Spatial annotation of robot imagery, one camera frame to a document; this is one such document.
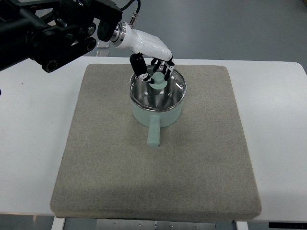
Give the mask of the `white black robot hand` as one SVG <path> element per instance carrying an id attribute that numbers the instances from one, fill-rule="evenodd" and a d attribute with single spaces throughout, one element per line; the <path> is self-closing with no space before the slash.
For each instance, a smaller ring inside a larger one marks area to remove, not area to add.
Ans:
<path id="1" fill-rule="evenodd" d="M 119 49 L 129 48 L 133 54 L 130 64 L 136 79 L 151 85 L 157 81 L 149 74 L 143 55 L 152 58 L 153 72 L 163 66 L 161 73 L 167 82 L 174 69 L 173 54 L 167 46 L 157 37 L 146 32 L 133 29 L 127 22 L 119 22 L 111 37 L 113 45 Z"/>

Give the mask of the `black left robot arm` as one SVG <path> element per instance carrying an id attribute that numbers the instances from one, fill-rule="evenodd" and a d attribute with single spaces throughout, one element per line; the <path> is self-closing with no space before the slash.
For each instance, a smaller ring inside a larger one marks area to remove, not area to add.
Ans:
<path id="1" fill-rule="evenodd" d="M 111 0 L 2 0 L 0 69 L 28 58 L 53 72 L 111 40 L 122 12 Z"/>

